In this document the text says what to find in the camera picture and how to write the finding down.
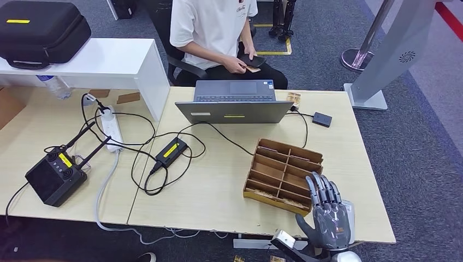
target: wooden compartment tray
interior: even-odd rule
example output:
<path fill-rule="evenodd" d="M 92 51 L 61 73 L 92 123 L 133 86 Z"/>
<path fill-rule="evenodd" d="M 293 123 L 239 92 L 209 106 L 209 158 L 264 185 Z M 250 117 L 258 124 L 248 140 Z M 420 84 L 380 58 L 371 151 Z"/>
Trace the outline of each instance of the wooden compartment tray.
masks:
<path fill-rule="evenodd" d="M 260 139 L 243 196 L 305 216 L 312 209 L 305 177 L 321 174 L 322 161 L 320 153 Z"/>

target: antenna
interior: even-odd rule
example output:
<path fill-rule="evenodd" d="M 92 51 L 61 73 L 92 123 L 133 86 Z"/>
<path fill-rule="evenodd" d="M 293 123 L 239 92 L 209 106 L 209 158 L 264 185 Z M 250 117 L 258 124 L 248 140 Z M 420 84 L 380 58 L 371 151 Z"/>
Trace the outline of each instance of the antenna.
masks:
<path fill-rule="evenodd" d="M 81 169 L 85 164 L 87 164 L 87 162 L 98 152 L 100 151 L 100 149 L 106 145 L 106 143 L 111 139 L 111 137 L 107 137 L 97 148 L 95 148 L 95 150 L 93 150 L 93 152 L 91 152 L 86 158 L 84 158 L 84 160 L 76 166 L 77 169 Z"/>
<path fill-rule="evenodd" d="M 72 140 L 66 145 L 66 148 L 70 148 L 72 147 L 75 142 L 85 134 L 85 132 L 89 131 L 90 128 L 95 124 L 95 121 L 93 121 L 92 123 L 88 124 L 82 131 L 80 131 L 74 138 L 72 138 Z"/>

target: robotic hand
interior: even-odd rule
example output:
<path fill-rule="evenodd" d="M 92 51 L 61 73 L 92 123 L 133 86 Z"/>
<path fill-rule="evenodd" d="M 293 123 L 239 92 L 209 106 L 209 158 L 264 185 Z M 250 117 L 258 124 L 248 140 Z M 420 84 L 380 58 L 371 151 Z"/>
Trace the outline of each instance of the robotic hand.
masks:
<path fill-rule="evenodd" d="M 285 233 L 284 231 L 278 232 L 271 243 L 298 262 L 361 261 L 357 254 L 348 250 L 351 240 L 349 212 L 342 202 L 336 184 L 316 172 L 312 172 L 312 177 L 307 176 L 306 181 L 312 198 L 312 215 L 315 228 L 308 225 L 300 214 L 296 214 L 296 222 L 307 235 L 312 246 L 322 249 L 322 254 L 317 257 L 309 257 L 299 253 L 288 245 L 288 242 L 285 243 L 278 239 L 278 234 L 281 235 L 281 232 Z M 285 240 L 288 239 L 288 235 L 286 234 L 284 238 Z"/>

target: metal pole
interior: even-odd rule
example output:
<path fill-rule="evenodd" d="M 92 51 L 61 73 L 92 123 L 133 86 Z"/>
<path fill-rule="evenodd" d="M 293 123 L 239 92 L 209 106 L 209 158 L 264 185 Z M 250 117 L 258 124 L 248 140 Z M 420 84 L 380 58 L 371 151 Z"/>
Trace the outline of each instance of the metal pole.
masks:
<path fill-rule="evenodd" d="M 393 3 L 394 0 L 383 1 L 360 49 L 347 49 L 342 53 L 341 63 L 344 67 L 355 72 L 363 72 L 363 70 L 365 70 L 374 56 L 374 54 L 368 50 L 373 43 L 376 33 L 381 29 L 381 25 L 383 25 L 384 19 L 388 15 Z"/>

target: gray robotic hand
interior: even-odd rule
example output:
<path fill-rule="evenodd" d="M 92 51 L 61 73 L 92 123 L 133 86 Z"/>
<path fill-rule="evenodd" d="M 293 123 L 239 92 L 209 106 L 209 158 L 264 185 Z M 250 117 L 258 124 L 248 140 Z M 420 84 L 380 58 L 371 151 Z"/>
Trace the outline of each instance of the gray robotic hand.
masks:
<path fill-rule="evenodd" d="M 312 172 L 312 178 L 307 176 L 306 180 L 312 198 L 315 228 L 309 226 L 303 216 L 296 214 L 299 227 L 314 247 L 329 251 L 347 249 L 351 239 L 351 228 L 346 207 L 342 203 L 336 184 L 316 172 Z"/>

